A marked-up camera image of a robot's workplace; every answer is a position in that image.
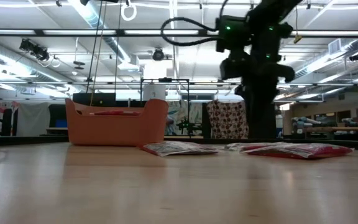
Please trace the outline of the silver ceiling air duct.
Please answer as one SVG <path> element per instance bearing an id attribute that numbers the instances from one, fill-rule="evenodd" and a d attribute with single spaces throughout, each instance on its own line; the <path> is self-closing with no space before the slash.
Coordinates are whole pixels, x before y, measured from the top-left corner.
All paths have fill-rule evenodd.
<path id="1" fill-rule="evenodd" d="M 85 20 L 90 28 L 98 30 L 98 35 L 102 35 L 105 44 L 116 54 L 121 62 L 129 63 L 131 61 L 127 52 L 119 45 L 117 39 L 111 34 L 107 33 L 109 27 L 104 23 L 103 12 L 96 9 L 94 3 L 87 3 L 83 5 L 80 0 L 67 0 L 75 11 Z"/>

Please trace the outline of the black table rim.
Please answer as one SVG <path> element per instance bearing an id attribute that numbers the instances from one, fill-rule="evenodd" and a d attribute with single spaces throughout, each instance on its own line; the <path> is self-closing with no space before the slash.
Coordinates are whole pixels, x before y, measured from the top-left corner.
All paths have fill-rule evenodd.
<path id="1" fill-rule="evenodd" d="M 290 142 L 290 143 L 322 143 L 346 146 L 358 151 L 358 141 L 329 140 L 329 139 L 197 139 L 197 138 L 166 138 L 166 141 L 185 141 L 198 144 L 231 144 L 231 143 L 255 143 L 255 142 Z M 56 142 L 68 142 L 68 136 L 38 136 L 38 137 L 16 137 L 0 136 L 0 146 L 12 146 L 23 144 L 49 144 Z"/>

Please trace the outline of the small black tripod device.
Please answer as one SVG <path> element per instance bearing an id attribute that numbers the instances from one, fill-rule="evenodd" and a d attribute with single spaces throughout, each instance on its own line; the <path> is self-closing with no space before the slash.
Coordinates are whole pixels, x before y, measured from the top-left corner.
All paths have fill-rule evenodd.
<path id="1" fill-rule="evenodd" d="M 194 136 L 194 130 L 197 128 L 197 125 L 195 123 L 189 122 L 187 118 L 184 118 L 177 124 L 179 130 L 181 131 L 181 134 L 184 133 L 184 131 L 187 131 L 188 136 Z"/>

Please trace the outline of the red popcorn bag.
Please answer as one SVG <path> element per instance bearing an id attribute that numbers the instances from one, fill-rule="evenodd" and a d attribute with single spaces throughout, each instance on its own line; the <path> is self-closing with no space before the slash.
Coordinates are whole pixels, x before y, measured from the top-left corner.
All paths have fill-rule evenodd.
<path id="1" fill-rule="evenodd" d="M 280 143 L 270 145 L 247 146 L 243 152 L 254 156 L 282 157 L 292 159 L 324 159 L 346 156 L 354 148 L 322 143 Z"/>
<path id="2" fill-rule="evenodd" d="M 253 151 L 256 149 L 284 146 L 286 144 L 287 144 L 286 142 L 252 142 L 252 143 L 238 142 L 238 143 L 227 144 L 223 147 L 223 149 L 232 152 L 246 152 L 246 151 Z"/>
<path id="3" fill-rule="evenodd" d="M 163 141 L 139 146 L 145 152 L 156 156 L 178 156 L 178 155 L 202 155 L 217 154 L 219 151 L 214 147 L 204 146 L 193 142 Z"/>
<path id="4" fill-rule="evenodd" d="M 96 116 L 138 116 L 141 111 L 128 111 L 128 110 L 109 110 L 109 111 L 97 111 L 92 112 L 90 115 Z"/>

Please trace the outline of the wooden workbench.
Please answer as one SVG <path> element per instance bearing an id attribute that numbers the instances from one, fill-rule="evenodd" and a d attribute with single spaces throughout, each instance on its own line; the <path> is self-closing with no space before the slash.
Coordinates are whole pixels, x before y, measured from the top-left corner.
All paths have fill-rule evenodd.
<path id="1" fill-rule="evenodd" d="M 336 131 L 356 131 L 358 127 L 308 127 L 304 128 L 305 133 L 322 132 L 322 133 L 333 133 Z"/>

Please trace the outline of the grey hanging cloth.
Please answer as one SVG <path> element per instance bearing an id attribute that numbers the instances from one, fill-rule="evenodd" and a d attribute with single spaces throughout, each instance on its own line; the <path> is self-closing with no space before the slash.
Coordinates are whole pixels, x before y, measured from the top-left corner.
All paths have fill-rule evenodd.
<path id="1" fill-rule="evenodd" d="M 48 103 L 27 104 L 18 106 L 17 136 L 37 137 L 47 133 L 50 126 Z"/>

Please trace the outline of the brown patterned cloth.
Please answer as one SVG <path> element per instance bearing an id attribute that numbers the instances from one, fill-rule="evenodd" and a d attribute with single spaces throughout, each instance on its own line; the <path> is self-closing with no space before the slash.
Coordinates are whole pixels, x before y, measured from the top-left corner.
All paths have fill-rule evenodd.
<path id="1" fill-rule="evenodd" d="M 213 139 L 246 139 L 244 137 L 244 102 L 207 103 L 211 137 Z"/>

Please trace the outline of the round black ceiling lamp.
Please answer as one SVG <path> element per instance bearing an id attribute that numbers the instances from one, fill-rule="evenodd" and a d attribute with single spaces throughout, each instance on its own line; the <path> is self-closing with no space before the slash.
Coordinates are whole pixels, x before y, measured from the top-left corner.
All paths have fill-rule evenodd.
<path id="1" fill-rule="evenodd" d="M 165 58 L 165 54 L 163 52 L 163 49 L 156 48 L 152 54 L 152 59 L 154 61 L 162 61 Z"/>

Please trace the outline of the black monitor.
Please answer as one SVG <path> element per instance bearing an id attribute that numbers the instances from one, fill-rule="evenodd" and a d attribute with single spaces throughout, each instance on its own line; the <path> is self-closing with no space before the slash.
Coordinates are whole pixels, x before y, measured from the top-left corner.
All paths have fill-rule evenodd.
<path id="1" fill-rule="evenodd" d="M 112 107 L 116 103 L 115 93 L 74 93 L 75 103 L 97 107 Z"/>

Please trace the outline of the black metal frame stand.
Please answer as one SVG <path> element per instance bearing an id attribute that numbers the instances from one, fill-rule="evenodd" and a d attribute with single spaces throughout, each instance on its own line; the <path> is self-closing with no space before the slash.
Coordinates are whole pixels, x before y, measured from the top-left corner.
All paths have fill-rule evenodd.
<path id="1" fill-rule="evenodd" d="M 177 78 L 142 78 L 140 80 L 140 100 L 142 103 L 146 103 L 142 98 L 143 87 L 147 84 L 159 84 L 166 86 L 166 103 L 168 101 L 187 101 L 188 103 L 188 114 L 190 114 L 190 102 L 188 97 L 190 96 L 190 81 L 189 79 L 177 79 Z M 166 125 L 172 124 L 166 117 Z"/>

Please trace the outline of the white cylindrical bin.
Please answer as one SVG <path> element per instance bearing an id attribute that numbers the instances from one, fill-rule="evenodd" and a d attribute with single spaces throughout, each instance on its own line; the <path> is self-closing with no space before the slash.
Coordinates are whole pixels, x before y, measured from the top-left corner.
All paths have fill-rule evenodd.
<path id="1" fill-rule="evenodd" d="M 147 84 L 143 87 L 142 98 L 144 101 L 151 99 L 165 100 L 166 99 L 166 86 L 159 84 Z"/>

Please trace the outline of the orange plastic basket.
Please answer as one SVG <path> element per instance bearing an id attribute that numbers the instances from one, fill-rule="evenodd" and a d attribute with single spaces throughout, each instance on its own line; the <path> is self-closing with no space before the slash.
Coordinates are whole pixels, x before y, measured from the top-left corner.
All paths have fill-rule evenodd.
<path id="1" fill-rule="evenodd" d="M 142 108 L 86 106 L 65 99 L 68 138 L 76 146 L 140 146 L 164 140 L 168 105 L 152 99 Z M 109 110 L 141 111 L 138 116 L 96 116 Z"/>

